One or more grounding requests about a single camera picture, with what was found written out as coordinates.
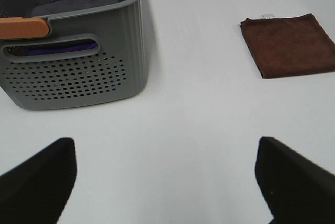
folded brown towel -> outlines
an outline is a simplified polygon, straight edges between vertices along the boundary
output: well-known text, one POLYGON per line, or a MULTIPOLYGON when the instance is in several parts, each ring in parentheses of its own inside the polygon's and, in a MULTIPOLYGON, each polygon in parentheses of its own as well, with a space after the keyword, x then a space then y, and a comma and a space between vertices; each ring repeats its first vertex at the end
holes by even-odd
POLYGON ((241 29, 264 79, 335 71, 335 44, 312 14, 246 19, 241 29))

orange handle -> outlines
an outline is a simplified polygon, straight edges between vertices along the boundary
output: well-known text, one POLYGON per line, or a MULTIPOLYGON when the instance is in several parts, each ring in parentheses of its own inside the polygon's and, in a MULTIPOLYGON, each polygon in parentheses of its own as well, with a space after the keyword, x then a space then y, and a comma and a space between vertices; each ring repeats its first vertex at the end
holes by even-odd
POLYGON ((45 37, 49 31, 48 23, 42 18, 0 18, 0 39, 45 37))

purple cloth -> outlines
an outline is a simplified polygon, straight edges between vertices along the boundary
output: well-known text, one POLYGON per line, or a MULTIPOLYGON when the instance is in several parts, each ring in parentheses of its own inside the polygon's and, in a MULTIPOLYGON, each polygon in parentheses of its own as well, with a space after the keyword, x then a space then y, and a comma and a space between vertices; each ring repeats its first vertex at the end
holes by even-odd
POLYGON ((98 47, 98 43, 84 43, 80 45, 64 47, 64 48, 53 48, 53 49, 27 49, 24 48, 24 55, 49 55, 49 54, 59 54, 68 53, 82 50, 92 50, 98 47))

basket handle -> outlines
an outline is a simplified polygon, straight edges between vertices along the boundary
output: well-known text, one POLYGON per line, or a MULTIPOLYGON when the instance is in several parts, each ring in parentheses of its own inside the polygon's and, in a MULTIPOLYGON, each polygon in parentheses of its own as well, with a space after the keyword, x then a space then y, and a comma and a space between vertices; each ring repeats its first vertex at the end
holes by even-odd
POLYGON ((5 58, 15 63, 30 63, 30 62, 46 62, 54 60, 63 60, 70 58, 86 57, 88 55, 97 54, 100 51, 100 42, 98 36, 91 33, 85 33, 74 36, 58 37, 57 39, 44 39, 41 40, 30 40, 27 41, 14 41, 9 44, 5 44, 1 48, 1 52, 5 58), (46 55, 29 55, 29 56, 16 56, 8 52, 8 47, 20 47, 20 46, 45 46, 47 44, 57 44, 63 42, 76 42, 80 40, 93 40, 97 43, 97 47, 89 50, 73 51, 66 53, 55 53, 46 55))
POLYGON ((42 18, 0 18, 0 39, 23 39, 45 37, 50 28, 42 18))

white table surface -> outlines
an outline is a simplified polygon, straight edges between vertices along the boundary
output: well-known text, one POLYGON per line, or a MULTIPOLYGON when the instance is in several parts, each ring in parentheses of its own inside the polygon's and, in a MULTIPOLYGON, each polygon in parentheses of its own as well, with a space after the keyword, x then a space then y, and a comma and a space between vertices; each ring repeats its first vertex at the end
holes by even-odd
POLYGON ((258 140, 274 136, 335 173, 335 73, 263 80, 238 24, 264 13, 313 13, 335 40, 334 0, 143 0, 144 91, 27 111, 1 90, 0 174, 73 137, 79 171, 59 224, 270 222, 258 140))

